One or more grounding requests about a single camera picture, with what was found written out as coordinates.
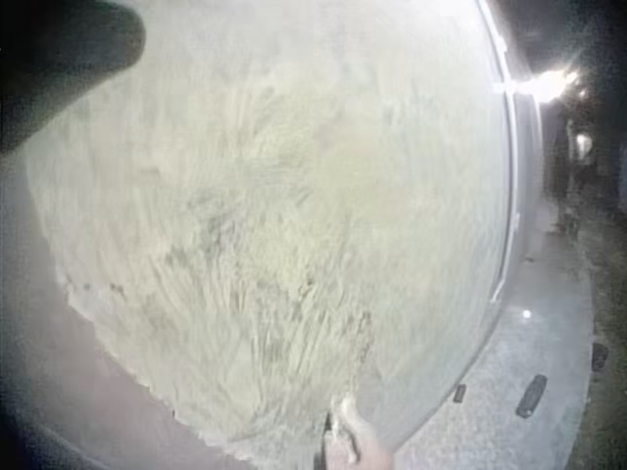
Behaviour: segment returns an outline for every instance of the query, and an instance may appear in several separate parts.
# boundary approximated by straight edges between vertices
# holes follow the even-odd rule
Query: hand
[[[392,454],[378,441],[374,428],[358,414],[354,399],[344,399],[334,419],[346,433],[324,434],[326,470],[392,470]]]

